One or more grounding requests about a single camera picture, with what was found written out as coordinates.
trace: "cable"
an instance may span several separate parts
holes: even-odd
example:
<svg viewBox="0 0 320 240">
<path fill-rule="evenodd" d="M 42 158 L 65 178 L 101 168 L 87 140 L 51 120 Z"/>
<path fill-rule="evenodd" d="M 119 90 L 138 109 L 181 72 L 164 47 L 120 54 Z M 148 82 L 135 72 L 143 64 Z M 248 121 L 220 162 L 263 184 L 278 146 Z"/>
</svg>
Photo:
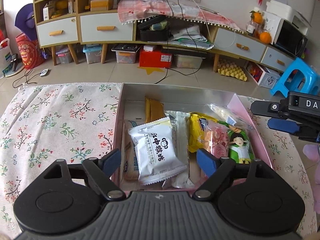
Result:
<svg viewBox="0 0 320 240">
<path fill-rule="evenodd" d="M 14 83 L 15 83 L 16 81 L 20 80 L 20 79 L 23 78 L 23 77 L 26 77 L 26 83 L 27 83 L 28 85 L 30 85 L 30 84 L 37 84 L 37 82 L 31 82 L 31 83 L 29 83 L 29 81 L 30 81 L 31 79 L 33 79 L 35 76 L 40 75 L 41 73 L 35 74 L 32 78 L 27 79 L 27 77 L 32 73 L 32 71 L 33 71 L 33 68 L 31 68 L 31 69 L 26 69 L 26 71 L 24 72 L 24 75 L 23 75 L 22 77 L 20 77 L 20 78 L 18 78 L 18 79 L 16 79 L 15 81 L 12 82 L 12 87 L 13 87 L 13 88 L 18 88 L 18 87 L 22 86 L 23 83 L 15 87 L 15 86 L 14 86 Z"/>
<path fill-rule="evenodd" d="M 223 16 L 222 14 L 220 14 L 220 13 L 218 13 L 218 12 L 211 11 L 211 10 L 208 10 L 208 9 L 205 9 L 205 8 L 200 7 L 200 6 L 196 3 L 195 0 L 193 0 L 193 2 L 197 5 L 197 7 L 200 9 L 200 11 L 201 11 L 201 13 L 202 13 L 202 15 L 203 15 L 204 21 L 205 21 L 205 23 L 206 23 L 206 25 L 207 25 L 208 34 L 209 34 L 209 37 L 210 37 L 211 40 L 212 40 L 212 38 L 211 38 L 211 35 L 210 35 L 208 22 L 207 22 L 207 19 L 206 19 L 205 16 L 204 16 L 204 13 L 203 13 L 202 9 L 207 10 L 207 11 L 210 11 L 210 12 L 212 12 L 212 13 L 214 13 L 214 14 L 217 14 L 217 15 L 220 15 L 220 16 L 224 17 L 224 18 L 225 18 L 226 20 L 228 20 L 228 22 L 230 23 L 230 27 L 232 26 L 232 23 L 230 22 L 230 20 L 229 20 L 227 17 Z M 222 48 L 222 49 L 227 49 L 227 48 L 230 48 L 230 47 L 235 43 L 235 41 L 236 41 L 236 30 L 235 30 L 234 28 L 232 28 L 232 29 L 233 29 L 233 32 L 234 32 L 234 34 L 235 34 L 235 38 L 233 39 L 233 42 L 232 42 L 229 46 L 227 46 L 227 47 L 220 47 L 220 46 L 216 45 L 217 47 Z"/>
<path fill-rule="evenodd" d="M 166 0 L 166 1 L 167 1 L 168 5 L 169 5 L 171 11 L 172 11 L 172 16 L 173 16 L 173 10 L 172 10 L 172 8 L 171 8 L 171 5 L 170 5 L 170 3 L 169 3 L 168 0 Z M 178 5 L 179 5 L 180 8 L 181 8 L 182 19 L 183 19 L 184 24 L 186 25 L 185 18 L 184 18 L 184 16 L 183 16 L 183 9 L 182 9 L 182 7 L 181 7 L 181 5 L 180 5 L 180 3 L 179 3 L 179 0 L 178 0 Z M 191 37 L 191 35 L 189 34 L 187 26 L 185 26 L 185 28 L 186 28 L 186 31 L 187 31 L 188 36 L 189 36 L 190 39 L 192 39 L 193 42 L 195 43 L 196 50 L 199 52 L 198 46 L 197 46 L 197 44 L 196 44 L 196 41 L 195 41 L 195 40 Z M 169 54 L 169 38 L 167 39 L 167 51 L 168 51 L 168 54 Z M 164 77 L 163 79 L 159 80 L 158 82 L 154 83 L 154 84 L 158 84 L 158 83 L 160 83 L 162 80 L 164 80 L 164 79 L 167 77 L 167 75 L 168 75 L 168 70 L 169 70 L 169 69 L 170 69 L 170 70 L 173 70 L 173 71 L 175 71 L 175 72 L 178 72 L 178 73 L 180 73 L 180 74 L 182 74 L 182 75 L 184 75 L 184 76 L 190 76 L 190 75 L 192 75 L 192 74 L 197 73 L 197 72 L 200 70 L 200 68 L 201 68 L 201 66 L 200 66 L 195 72 L 190 73 L 190 74 L 184 74 L 184 73 L 182 73 L 182 72 L 180 72 L 180 71 L 178 71 L 178 70 L 171 69 L 171 68 L 167 68 L 167 73 L 165 74 L 165 77 Z"/>
</svg>

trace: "wooden table leg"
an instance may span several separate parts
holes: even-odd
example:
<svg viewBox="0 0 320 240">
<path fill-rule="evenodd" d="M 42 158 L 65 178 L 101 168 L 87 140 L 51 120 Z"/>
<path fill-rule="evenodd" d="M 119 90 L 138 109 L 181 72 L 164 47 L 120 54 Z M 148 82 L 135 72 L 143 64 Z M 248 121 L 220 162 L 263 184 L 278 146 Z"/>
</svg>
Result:
<svg viewBox="0 0 320 240">
<path fill-rule="evenodd" d="M 106 61 L 107 49 L 108 49 L 108 44 L 103 43 L 102 52 L 101 52 L 101 64 L 104 64 L 104 62 Z"/>
<path fill-rule="evenodd" d="M 57 65 L 57 55 L 56 55 L 56 46 L 51 47 L 51 54 L 52 54 L 52 60 L 53 60 L 53 65 Z"/>
<path fill-rule="evenodd" d="M 213 71 L 218 72 L 218 64 L 219 64 L 219 54 L 214 54 L 214 61 L 213 61 Z"/>
<path fill-rule="evenodd" d="M 76 52 L 75 52 L 75 50 L 73 49 L 72 44 L 68 44 L 68 48 L 69 48 L 69 50 L 70 50 L 71 56 L 72 56 L 72 58 L 73 58 L 73 61 L 74 61 L 76 64 L 79 64 L 79 61 L 78 61 Z"/>
</svg>

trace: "red snack package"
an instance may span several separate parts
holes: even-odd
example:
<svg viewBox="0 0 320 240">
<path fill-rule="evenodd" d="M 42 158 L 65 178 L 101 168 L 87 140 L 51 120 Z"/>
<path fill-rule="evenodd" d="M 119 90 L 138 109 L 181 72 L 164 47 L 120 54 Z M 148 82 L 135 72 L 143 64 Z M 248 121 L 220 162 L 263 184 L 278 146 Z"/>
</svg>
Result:
<svg viewBox="0 0 320 240">
<path fill-rule="evenodd" d="M 217 158 L 228 156 L 228 127 L 209 121 L 204 130 L 204 149 Z"/>
</svg>

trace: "orange drawer handle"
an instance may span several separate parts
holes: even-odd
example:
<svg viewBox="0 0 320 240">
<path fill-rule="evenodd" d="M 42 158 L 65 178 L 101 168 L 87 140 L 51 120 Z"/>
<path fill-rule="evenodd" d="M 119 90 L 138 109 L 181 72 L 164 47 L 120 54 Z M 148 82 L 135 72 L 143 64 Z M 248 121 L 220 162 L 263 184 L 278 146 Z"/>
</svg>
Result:
<svg viewBox="0 0 320 240">
<path fill-rule="evenodd" d="M 97 31 L 113 31 L 115 26 L 98 26 Z"/>
<path fill-rule="evenodd" d="M 62 34 L 62 32 L 63 32 L 63 30 L 61 30 L 61 31 L 55 31 L 55 32 L 50 32 L 50 33 L 49 33 L 49 36 L 57 36 L 57 35 L 61 35 L 61 34 Z"/>
<path fill-rule="evenodd" d="M 278 63 L 278 64 L 280 64 L 280 65 L 282 65 L 282 66 L 285 66 L 285 63 L 284 63 L 284 62 L 282 62 L 282 61 L 281 61 L 281 60 L 279 60 L 279 59 L 277 60 L 277 63 Z"/>
<path fill-rule="evenodd" d="M 238 47 L 239 49 L 249 50 L 249 47 L 247 47 L 247 46 L 243 46 L 243 45 L 241 45 L 241 44 L 239 44 L 239 43 L 237 43 L 236 45 L 237 45 L 237 47 Z"/>
</svg>

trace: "white drawer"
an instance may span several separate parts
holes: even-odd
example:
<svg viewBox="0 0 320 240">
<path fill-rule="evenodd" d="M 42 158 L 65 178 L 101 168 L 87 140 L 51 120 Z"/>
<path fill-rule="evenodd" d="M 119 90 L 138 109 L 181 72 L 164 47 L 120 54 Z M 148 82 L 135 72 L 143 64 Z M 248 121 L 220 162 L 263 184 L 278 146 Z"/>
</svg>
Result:
<svg viewBox="0 0 320 240">
<path fill-rule="evenodd" d="M 292 58 L 283 55 L 279 51 L 272 49 L 270 47 L 267 48 L 261 63 L 267 66 L 270 66 L 274 69 L 280 70 L 284 72 L 287 67 L 293 62 Z"/>
<path fill-rule="evenodd" d="M 132 41 L 133 24 L 122 25 L 117 13 L 83 15 L 80 23 L 82 42 Z"/>
<path fill-rule="evenodd" d="M 233 31 L 221 28 L 218 29 L 217 36 L 214 40 L 214 49 L 227 51 L 255 61 L 260 61 L 265 48 L 266 46 L 264 44 L 238 33 L 236 33 L 235 39 L 235 33 Z"/>
<path fill-rule="evenodd" d="M 78 41 L 76 17 L 56 20 L 37 26 L 39 43 L 41 47 L 62 42 Z"/>
</svg>

